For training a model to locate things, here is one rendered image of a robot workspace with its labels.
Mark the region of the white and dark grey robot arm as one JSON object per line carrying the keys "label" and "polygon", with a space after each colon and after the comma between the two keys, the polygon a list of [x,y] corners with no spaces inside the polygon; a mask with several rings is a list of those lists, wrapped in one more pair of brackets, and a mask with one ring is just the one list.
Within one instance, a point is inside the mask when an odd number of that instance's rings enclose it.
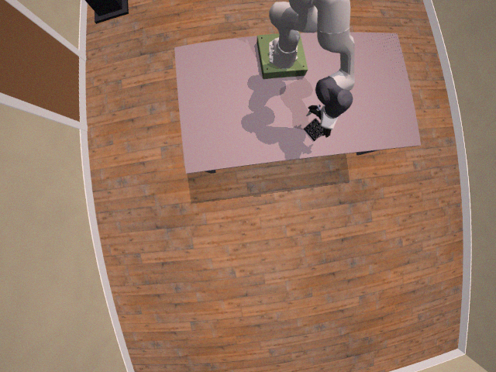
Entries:
{"label": "white and dark grey robot arm", "polygon": [[350,36],[350,0],[288,1],[275,2],[270,8],[270,21],[280,35],[269,42],[269,62],[280,69],[294,64],[298,59],[295,58],[300,40],[298,31],[317,31],[318,42],[324,50],[340,53],[340,69],[319,80],[315,88],[318,100],[324,105],[320,126],[333,129],[338,114],[343,114],[353,102],[350,90],[355,84],[355,43]]}

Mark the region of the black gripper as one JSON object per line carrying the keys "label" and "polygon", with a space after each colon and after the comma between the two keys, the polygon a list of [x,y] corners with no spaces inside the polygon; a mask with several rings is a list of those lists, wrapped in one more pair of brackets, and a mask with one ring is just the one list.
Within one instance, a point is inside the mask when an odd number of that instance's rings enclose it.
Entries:
{"label": "black gripper", "polygon": [[[321,111],[320,111],[320,110],[321,110],[321,109],[320,109],[321,105],[318,105],[317,107],[316,107],[316,106],[317,106],[317,105],[311,105],[311,106],[309,106],[309,107],[308,107],[309,112],[308,112],[308,114],[307,114],[306,116],[308,116],[308,115],[310,115],[310,114],[312,114],[312,113],[313,113],[313,114],[316,114],[316,116],[320,117],[320,120],[321,120]],[[318,109],[318,110],[317,110],[317,109]],[[309,113],[310,113],[310,114],[309,114]],[[325,136],[325,137],[327,138],[328,136],[330,136],[330,133],[331,133],[331,129],[324,129],[324,128],[323,128],[323,134],[322,134],[322,135],[320,135],[320,136]],[[319,137],[320,137],[320,136],[319,136]]]}

